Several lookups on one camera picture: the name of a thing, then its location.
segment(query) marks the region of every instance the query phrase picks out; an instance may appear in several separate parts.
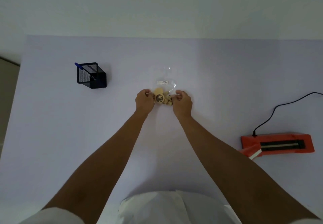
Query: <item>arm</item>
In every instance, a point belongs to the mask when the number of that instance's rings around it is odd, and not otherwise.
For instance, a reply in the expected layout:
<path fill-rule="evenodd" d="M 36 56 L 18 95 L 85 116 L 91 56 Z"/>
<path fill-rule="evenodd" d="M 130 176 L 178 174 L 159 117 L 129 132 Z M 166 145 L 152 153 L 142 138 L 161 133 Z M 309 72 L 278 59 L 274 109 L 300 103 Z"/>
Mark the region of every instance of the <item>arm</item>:
<path fill-rule="evenodd" d="M 58 207 L 76 214 L 86 224 L 96 223 L 153 106 L 150 90 L 139 92 L 135 113 L 76 169 L 43 209 Z"/>
<path fill-rule="evenodd" d="M 173 96 L 173 110 L 196 155 L 242 223 L 286 224 L 317 218 L 248 157 L 213 136 L 191 116 L 184 91 Z"/>

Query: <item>person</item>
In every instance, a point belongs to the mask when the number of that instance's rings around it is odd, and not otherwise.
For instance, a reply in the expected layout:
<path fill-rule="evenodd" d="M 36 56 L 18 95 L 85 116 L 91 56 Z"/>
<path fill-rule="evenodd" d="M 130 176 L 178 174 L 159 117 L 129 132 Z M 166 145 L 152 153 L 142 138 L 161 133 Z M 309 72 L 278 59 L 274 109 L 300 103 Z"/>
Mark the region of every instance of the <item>person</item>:
<path fill-rule="evenodd" d="M 248 157 L 219 140 L 191 116 L 184 91 L 172 96 L 173 111 L 204 168 L 242 223 L 321 223 Z M 22 224 L 94 224 L 117 183 L 142 125 L 154 107 L 142 90 L 136 110 L 106 143 L 88 157 L 56 195 Z M 212 198 L 181 191 L 136 195 L 121 203 L 119 223 L 237 223 Z"/>

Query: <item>label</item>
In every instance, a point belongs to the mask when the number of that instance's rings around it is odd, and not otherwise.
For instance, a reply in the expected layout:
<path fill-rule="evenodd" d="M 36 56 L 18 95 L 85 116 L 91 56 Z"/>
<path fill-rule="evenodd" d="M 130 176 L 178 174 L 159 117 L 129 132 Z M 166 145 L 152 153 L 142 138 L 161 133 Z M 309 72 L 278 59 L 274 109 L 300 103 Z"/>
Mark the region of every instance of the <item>label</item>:
<path fill-rule="evenodd" d="M 168 84 L 168 81 L 157 81 L 157 84 L 160 85 L 160 84 Z"/>

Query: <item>person's left hand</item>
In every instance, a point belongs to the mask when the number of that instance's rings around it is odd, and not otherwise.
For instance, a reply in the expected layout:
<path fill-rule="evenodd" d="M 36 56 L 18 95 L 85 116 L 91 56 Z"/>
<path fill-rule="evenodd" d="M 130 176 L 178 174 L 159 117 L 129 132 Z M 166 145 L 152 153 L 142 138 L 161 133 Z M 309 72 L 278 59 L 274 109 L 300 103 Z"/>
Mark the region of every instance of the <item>person's left hand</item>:
<path fill-rule="evenodd" d="M 136 111 L 148 115 L 154 107 L 154 94 L 151 90 L 142 90 L 136 97 Z"/>

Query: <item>hand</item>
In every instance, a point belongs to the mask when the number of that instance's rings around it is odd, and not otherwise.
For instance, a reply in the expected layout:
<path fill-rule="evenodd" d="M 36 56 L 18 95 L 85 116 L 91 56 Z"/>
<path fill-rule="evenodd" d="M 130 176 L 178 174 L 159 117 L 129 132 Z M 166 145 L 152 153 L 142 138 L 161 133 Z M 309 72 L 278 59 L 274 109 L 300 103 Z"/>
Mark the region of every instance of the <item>hand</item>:
<path fill-rule="evenodd" d="M 136 112 L 147 116 L 153 107 L 153 93 L 150 90 L 140 91 L 136 97 Z"/>
<path fill-rule="evenodd" d="M 184 91 L 176 91 L 177 95 L 172 96 L 173 111 L 177 119 L 191 117 L 192 100 Z"/>

